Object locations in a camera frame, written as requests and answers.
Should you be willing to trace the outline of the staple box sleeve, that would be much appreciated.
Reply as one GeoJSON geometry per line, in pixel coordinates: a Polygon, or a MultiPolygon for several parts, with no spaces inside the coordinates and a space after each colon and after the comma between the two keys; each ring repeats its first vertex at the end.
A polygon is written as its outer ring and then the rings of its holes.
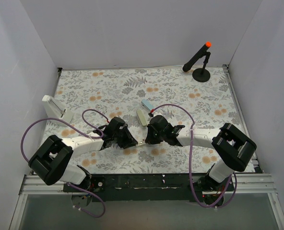
{"type": "Polygon", "coordinates": [[[141,142],[138,142],[137,146],[143,146],[143,145],[146,145],[145,142],[141,141],[141,142]]]}

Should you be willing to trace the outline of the beige stapler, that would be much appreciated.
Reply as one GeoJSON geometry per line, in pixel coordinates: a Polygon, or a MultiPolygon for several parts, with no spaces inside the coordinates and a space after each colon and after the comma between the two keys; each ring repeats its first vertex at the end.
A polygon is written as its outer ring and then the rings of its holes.
{"type": "Polygon", "coordinates": [[[147,127],[147,121],[146,121],[146,119],[145,119],[145,116],[144,116],[142,110],[141,110],[141,109],[138,109],[138,110],[136,111],[136,115],[137,115],[138,121],[139,121],[139,123],[141,124],[141,126],[142,126],[143,128],[146,128],[146,127],[147,127]]]}

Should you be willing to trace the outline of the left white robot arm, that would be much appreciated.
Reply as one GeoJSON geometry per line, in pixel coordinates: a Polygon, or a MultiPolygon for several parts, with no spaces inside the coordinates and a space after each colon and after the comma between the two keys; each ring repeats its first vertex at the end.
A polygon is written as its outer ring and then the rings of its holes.
{"type": "Polygon", "coordinates": [[[121,118],[113,118],[107,125],[96,127],[90,134],[75,138],[49,136],[28,161],[29,167],[45,182],[74,184],[81,192],[90,188],[90,173],[80,165],[70,165],[71,158],[117,145],[127,149],[138,145],[121,118]]]}

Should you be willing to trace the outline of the light blue stapler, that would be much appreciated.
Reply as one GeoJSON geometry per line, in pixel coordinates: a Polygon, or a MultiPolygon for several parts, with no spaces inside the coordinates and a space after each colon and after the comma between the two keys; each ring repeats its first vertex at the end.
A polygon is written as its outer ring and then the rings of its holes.
{"type": "Polygon", "coordinates": [[[141,100],[141,104],[142,104],[142,107],[143,107],[148,113],[150,113],[150,112],[154,109],[154,106],[153,106],[149,101],[147,101],[146,99],[142,99],[142,100],[141,100]]]}

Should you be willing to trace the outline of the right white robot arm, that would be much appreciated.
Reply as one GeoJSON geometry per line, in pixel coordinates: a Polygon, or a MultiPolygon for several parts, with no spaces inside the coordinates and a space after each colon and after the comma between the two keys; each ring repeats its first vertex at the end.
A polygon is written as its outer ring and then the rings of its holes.
{"type": "Polygon", "coordinates": [[[197,146],[215,150],[220,160],[195,184],[205,190],[216,190],[233,172],[243,172],[257,145],[231,123],[221,128],[200,129],[171,125],[163,116],[154,116],[147,125],[146,144],[166,142],[171,146],[197,146]]]}

